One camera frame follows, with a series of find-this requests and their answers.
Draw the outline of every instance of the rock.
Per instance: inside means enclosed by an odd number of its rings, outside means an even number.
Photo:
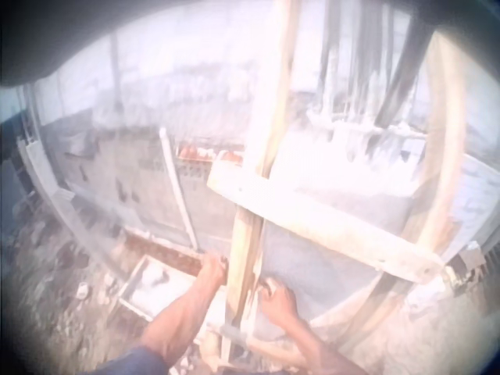
[[[110,302],[109,297],[104,290],[100,291],[97,294],[97,303],[99,305],[108,305],[109,302]]]
[[[85,357],[87,355],[87,352],[88,352],[88,349],[83,347],[82,349],[80,349],[79,354],[81,357]]]
[[[157,264],[149,264],[142,273],[142,283],[151,286],[161,281],[163,278],[163,268]]]
[[[45,221],[39,221],[33,227],[33,232],[31,232],[31,243],[35,246],[38,245],[38,242],[41,238],[41,232],[45,229]]]
[[[84,281],[82,281],[79,285],[78,285],[78,289],[77,289],[77,299],[83,301],[85,299],[87,299],[88,295],[90,294],[90,287],[88,286],[87,283],[85,283]]]
[[[104,285],[110,289],[115,284],[115,278],[111,276],[109,273],[104,275]]]
[[[188,368],[189,367],[189,359],[187,357],[183,357],[181,360],[180,360],[180,363],[179,363],[182,367],[184,368]]]
[[[79,252],[77,256],[75,256],[75,267],[80,269],[87,268],[88,260],[89,258],[87,254]]]
[[[74,264],[73,242],[65,243],[55,256],[55,264],[58,270],[67,270]]]

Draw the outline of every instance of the wooden plank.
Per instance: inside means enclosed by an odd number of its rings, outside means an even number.
[[[284,136],[288,90],[297,34],[300,0],[275,0],[268,45],[262,54],[243,167],[268,177]],[[227,275],[226,324],[239,327],[248,292],[255,286],[263,219],[242,207],[234,218]],[[229,361],[231,344],[223,339],[222,360]]]
[[[465,135],[465,85],[460,51],[434,33],[427,53],[433,112],[423,168],[423,185],[403,236],[434,251],[443,249],[441,233],[449,225],[449,211],[460,176]],[[352,319],[337,344],[349,352],[404,302],[413,284],[384,274]]]
[[[215,162],[207,185],[280,227],[403,279],[425,283],[444,266],[425,248],[232,163]]]
[[[177,176],[175,164],[173,163],[172,145],[170,144],[170,139],[164,127],[159,130],[159,139],[162,142],[163,159],[165,160],[166,171],[169,175],[170,183],[172,184],[173,196],[179,208],[180,217],[182,217],[184,228],[189,236],[193,250],[199,252],[198,239],[196,238],[195,229],[193,228],[191,217],[189,216],[184,200],[184,194],[182,193],[182,187],[180,187],[179,177]]]

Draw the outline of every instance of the wooden frame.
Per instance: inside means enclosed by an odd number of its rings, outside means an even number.
[[[207,184],[284,229],[397,277],[426,283],[445,266],[425,248],[232,163],[214,163]]]
[[[245,148],[243,168],[268,177],[283,138],[288,89],[297,34],[300,0],[275,0],[268,45],[255,92],[252,118]],[[239,327],[248,293],[253,290],[260,264],[260,234],[263,218],[247,209],[237,207],[234,219],[230,265],[227,275],[226,324]],[[231,343],[222,341],[222,360],[229,361]]]
[[[430,53],[427,54],[434,108],[424,160],[423,183],[420,194],[414,197],[416,209],[413,210],[402,235],[402,240],[411,241],[419,248],[428,248],[434,252],[439,252],[450,240],[450,236],[447,235],[450,233],[448,213],[459,179],[464,151],[465,89],[459,60],[459,51],[440,34],[434,34]],[[267,177],[276,155],[277,142],[280,137],[276,135],[273,137],[273,134],[282,134],[285,127],[283,122],[270,124],[267,121],[266,124],[268,128],[262,137],[265,147],[261,147],[260,154],[248,152],[249,157],[245,155],[244,158],[245,172],[261,177]],[[215,186],[213,183],[212,178],[209,184]],[[428,207],[424,213],[419,211],[422,206]],[[227,316],[229,324],[239,325],[242,310],[245,307],[245,296],[250,290],[252,278],[259,275],[259,270],[253,270],[252,267],[255,264],[259,267],[258,246],[262,224],[262,218],[238,207],[228,280],[227,306],[229,309],[227,312],[233,313],[232,316]],[[368,298],[354,315],[348,329],[337,341],[341,349],[344,352],[348,351],[368,337],[379,323],[400,306],[412,287],[411,281],[383,273]],[[360,298],[364,299],[365,293],[362,293]],[[229,359],[229,350],[225,351],[225,355],[223,351],[223,359]]]

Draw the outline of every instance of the wooden pole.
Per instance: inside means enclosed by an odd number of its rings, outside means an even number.
[[[275,0],[255,91],[243,168],[268,177],[288,125],[285,113],[297,34],[300,0]],[[240,326],[247,294],[255,281],[263,218],[238,207],[227,277],[226,324]],[[222,360],[229,361],[231,343],[222,342]]]

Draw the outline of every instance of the blue sleeve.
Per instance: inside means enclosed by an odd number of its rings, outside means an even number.
[[[104,363],[88,375],[167,375],[169,368],[160,355],[145,347],[137,347],[127,354]]]

